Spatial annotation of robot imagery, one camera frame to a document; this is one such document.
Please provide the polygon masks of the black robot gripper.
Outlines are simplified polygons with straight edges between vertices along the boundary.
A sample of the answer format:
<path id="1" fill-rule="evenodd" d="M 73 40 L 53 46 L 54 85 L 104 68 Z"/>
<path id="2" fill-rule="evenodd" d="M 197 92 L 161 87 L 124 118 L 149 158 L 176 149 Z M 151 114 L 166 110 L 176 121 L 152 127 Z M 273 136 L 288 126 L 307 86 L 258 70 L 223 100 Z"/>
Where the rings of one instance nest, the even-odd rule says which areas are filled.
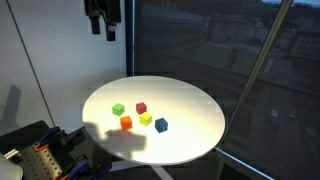
<path id="1" fill-rule="evenodd" d="M 105 22 L 120 23 L 121 10 L 120 0 L 84 0 L 85 15 L 90 18 L 92 33 L 100 33 L 99 17 Z M 106 37 L 108 41 L 116 40 L 115 26 L 106 26 Z"/>

